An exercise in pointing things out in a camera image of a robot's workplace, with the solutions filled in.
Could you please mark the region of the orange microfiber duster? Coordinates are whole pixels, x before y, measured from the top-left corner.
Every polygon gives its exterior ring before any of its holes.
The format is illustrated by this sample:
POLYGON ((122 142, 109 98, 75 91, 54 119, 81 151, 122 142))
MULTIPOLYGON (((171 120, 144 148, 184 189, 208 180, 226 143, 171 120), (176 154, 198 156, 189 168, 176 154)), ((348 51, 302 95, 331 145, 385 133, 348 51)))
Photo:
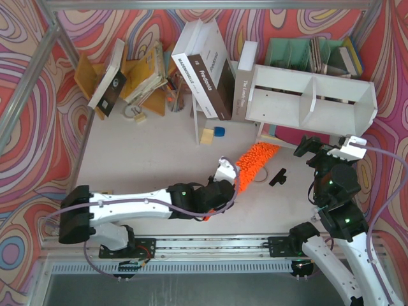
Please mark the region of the orange microfiber duster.
MULTIPOLYGON (((261 169, 278 153, 279 149, 280 147, 277 145, 272 145, 267 142, 258 142, 252 145, 252 147, 238 159, 235 163, 239 167, 239 173, 234 184, 235 193, 232 199, 227 202, 226 206, 219 211, 224 212, 233 205, 237 195, 247 190, 248 186, 255 181, 261 169)), ((207 213, 208 215, 201 219, 207 221, 210 216, 216 212, 218 211, 210 211, 207 213)))

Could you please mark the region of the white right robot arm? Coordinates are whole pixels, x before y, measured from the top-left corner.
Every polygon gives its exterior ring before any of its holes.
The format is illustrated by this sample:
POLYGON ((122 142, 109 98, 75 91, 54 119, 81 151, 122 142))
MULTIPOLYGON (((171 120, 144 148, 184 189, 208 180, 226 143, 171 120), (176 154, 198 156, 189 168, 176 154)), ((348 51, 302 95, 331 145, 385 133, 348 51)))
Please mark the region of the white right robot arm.
POLYGON ((289 238, 296 251, 315 262, 344 305, 403 305, 375 252, 374 227, 368 224, 354 200, 361 186, 353 165, 369 150, 390 156, 407 167, 400 156, 368 146, 366 140, 351 135, 342 137, 338 145, 304 136, 294 152, 297 157, 313 154, 307 161, 314 169, 312 203, 319 221, 333 243, 341 248, 348 264, 344 265, 328 248, 311 222, 291 228, 289 238))

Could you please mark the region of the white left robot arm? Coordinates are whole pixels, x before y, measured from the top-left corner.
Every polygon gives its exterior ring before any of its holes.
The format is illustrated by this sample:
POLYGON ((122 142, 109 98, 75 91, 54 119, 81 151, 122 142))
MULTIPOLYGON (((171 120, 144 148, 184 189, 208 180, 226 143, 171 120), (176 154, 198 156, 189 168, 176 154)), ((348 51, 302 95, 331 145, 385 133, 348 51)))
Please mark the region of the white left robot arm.
POLYGON ((142 194, 92 193, 88 185, 78 186, 61 203, 59 243, 93 240, 113 252, 132 249, 134 231, 124 221, 205 219, 229 208, 235 195, 228 180, 211 180, 205 186, 178 183, 142 194))

